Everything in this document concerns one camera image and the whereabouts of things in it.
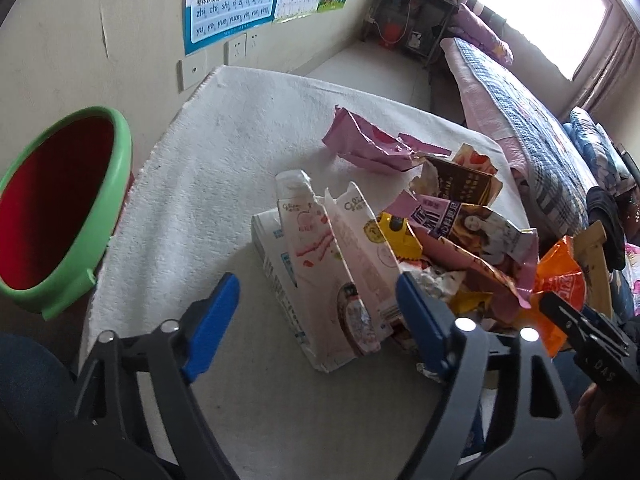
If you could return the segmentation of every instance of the bright window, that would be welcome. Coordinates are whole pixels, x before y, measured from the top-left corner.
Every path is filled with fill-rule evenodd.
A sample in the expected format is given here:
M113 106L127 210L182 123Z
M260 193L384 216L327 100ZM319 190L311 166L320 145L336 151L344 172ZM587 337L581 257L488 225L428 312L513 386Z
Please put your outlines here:
M603 0L478 0L573 79L607 13Z

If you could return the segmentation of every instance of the electrical outlet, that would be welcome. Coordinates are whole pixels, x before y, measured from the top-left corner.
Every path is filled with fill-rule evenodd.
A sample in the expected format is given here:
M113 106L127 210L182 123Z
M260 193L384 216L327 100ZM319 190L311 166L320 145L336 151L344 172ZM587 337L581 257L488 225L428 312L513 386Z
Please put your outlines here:
M246 34L246 54L250 55L258 48L258 33L254 30Z
M246 33L225 43L225 64L236 65L246 56Z
M207 51L205 49L180 60L180 84L183 91L201 82L206 75Z

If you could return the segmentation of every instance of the pink bedsheet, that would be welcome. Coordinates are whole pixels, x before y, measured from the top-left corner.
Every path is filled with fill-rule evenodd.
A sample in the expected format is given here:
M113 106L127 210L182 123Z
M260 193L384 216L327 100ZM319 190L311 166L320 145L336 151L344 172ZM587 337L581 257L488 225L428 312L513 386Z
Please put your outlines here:
M476 79L471 69L466 65L456 43L451 38L445 38L440 43L447 57L447 63L456 78L460 89L460 100L465 111L466 127L480 132L495 140L502 148L509 163L514 178L527 179L529 165L526 154L517 131L495 105L493 99L481 82ZM574 162L574 169L580 179L589 187L597 183L575 146L565 136L556 136L558 149L568 153Z

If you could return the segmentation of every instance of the green bucket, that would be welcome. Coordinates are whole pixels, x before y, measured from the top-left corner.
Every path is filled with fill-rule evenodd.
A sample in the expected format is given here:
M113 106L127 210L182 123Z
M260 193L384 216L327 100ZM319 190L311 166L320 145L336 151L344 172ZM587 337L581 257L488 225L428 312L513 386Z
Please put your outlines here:
M122 114L91 107L58 121L0 181L0 294L51 319L95 285L131 171Z

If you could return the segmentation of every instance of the white mat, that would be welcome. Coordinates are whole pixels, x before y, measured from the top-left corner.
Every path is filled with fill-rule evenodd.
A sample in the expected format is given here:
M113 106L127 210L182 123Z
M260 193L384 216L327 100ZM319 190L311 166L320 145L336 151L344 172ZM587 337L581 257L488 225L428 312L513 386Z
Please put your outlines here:
M81 355L102 330L130 336L179 318L225 271L236 273L241 304L194 390L243 479L395 478L438 400L438 387L389 343L331 375L314 371L250 244L251 215L274 207L280 171L303 168L317 192L329 186L334 195L354 180L374 210L413 176L368 173L330 155L321 138L336 104L390 134L451 150L468 142L490 155L504 182L494 209L528 226L507 161L485 136L317 80L229 67L210 76L138 175L104 259ZM141 390L153 399L147 382ZM151 408L148 419L159 454L170 458Z

